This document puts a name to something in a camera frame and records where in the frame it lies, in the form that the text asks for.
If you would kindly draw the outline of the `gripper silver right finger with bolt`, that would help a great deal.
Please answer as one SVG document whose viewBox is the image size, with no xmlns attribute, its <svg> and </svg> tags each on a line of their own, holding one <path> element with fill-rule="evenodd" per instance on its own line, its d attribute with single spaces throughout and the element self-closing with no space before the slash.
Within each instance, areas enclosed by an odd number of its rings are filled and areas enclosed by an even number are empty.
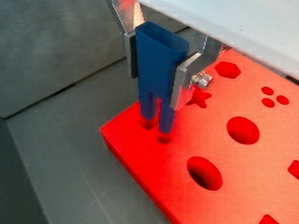
<svg viewBox="0 0 299 224">
<path fill-rule="evenodd" d="M 220 55 L 221 43 L 198 31 L 194 34 L 193 46 L 196 51 L 181 61 L 174 68 L 170 108 L 177 111 L 192 98 L 192 89 L 206 89 L 212 77 L 202 70 Z"/>
</svg>

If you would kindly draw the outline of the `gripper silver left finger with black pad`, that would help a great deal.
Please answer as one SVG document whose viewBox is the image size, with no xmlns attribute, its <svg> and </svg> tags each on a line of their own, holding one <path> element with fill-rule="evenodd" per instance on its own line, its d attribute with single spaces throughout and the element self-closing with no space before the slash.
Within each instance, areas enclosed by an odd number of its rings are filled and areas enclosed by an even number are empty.
<svg viewBox="0 0 299 224">
<path fill-rule="evenodd" d="M 137 77 L 136 27 L 145 22 L 140 3 L 136 0 L 106 0 L 106 5 L 124 40 L 128 75 L 133 79 Z"/>
</svg>

